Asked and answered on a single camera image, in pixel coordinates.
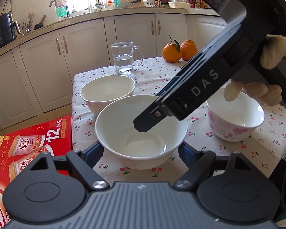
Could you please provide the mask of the gloved right hand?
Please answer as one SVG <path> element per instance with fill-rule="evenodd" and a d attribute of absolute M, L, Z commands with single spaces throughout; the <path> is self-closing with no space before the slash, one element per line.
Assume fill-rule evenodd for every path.
<path fill-rule="evenodd" d="M 273 69 L 283 58 L 286 59 L 286 37 L 267 35 L 267 43 L 260 57 L 261 66 L 265 69 Z M 234 101 L 242 90 L 258 102 L 268 106 L 275 106 L 282 101 L 282 89 L 278 85 L 266 85 L 262 82 L 244 84 L 235 80 L 231 80 L 225 87 L 225 100 Z"/>

